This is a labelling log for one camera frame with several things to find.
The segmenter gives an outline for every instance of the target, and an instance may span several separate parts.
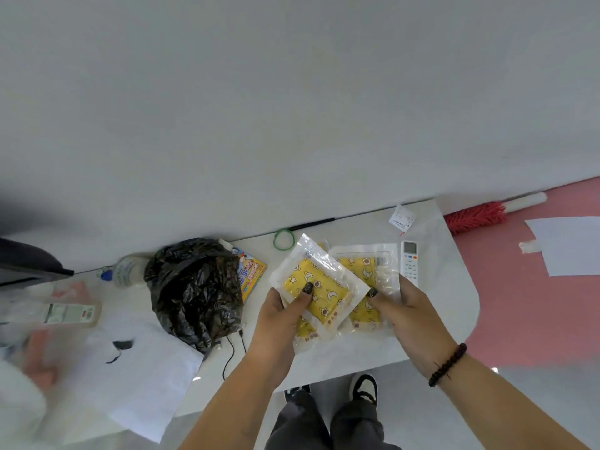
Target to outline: plastic bottle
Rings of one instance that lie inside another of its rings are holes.
[[[121,289],[146,284],[144,270],[149,261],[148,257],[125,256],[112,269],[102,273],[100,279],[112,281],[116,287]]]
[[[100,318],[100,303],[42,302],[22,296],[0,301],[0,325],[17,325],[28,329],[59,326],[93,326]]]

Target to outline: white wall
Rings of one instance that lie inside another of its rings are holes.
[[[0,233],[76,270],[600,174],[600,0],[1,0],[0,35]]]

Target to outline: plastic bag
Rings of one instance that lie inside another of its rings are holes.
[[[271,274],[270,281],[286,304],[306,283],[313,284],[312,302],[298,320],[297,339],[301,341],[334,337],[342,321],[369,291],[364,282],[306,234]]]
[[[362,279],[367,286],[375,287],[379,292],[393,298],[400,296],[398,247],[395,243],[337,246],[331,248],[329,254]],[[350,312],[340,327],[340,332],[375,331],[384,327],[379,311],[371,305],[368,297],[364,297]]]
[[[238,264],[238,256],[208,238],[159,250],[144,280],[162,328],[203,354],[238,332],[243,306]]]

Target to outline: hand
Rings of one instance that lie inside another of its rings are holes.
[[[283,382],[292,366],[296,324],[311,301],[312,290],[310,292],[301,292],[284,310],[279,292],[271,287],[260,309],[256,330],[244,358],[265,375],[273,390]]]
[[[401,304],[382,293],[370,300],[393,325],[396,338],[412,363],[429,378],[452,356],[457,344],[422,290],[403,276],[400,290]]]

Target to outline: white plastic bag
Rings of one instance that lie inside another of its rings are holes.
[[[313,284],[312,302],[302,314],[304,320],[298,321],[298,337],[304,341],[314,340],[317,336],[323,340],[333,338],[343,320],[369,291],[369,286],[306,234],[274,270],[270,282],[286,305],[296,298],[306,283]]]
[[[400,298],[398,247],[395,243],[337,246],[331,248],[329,254],[369,287],[375,287],[392,298]],[[384,324],[379,311],[371,305],[368,297],[364,297],[350,312],[340,332],[375,331],[386,326],[389,327]]]

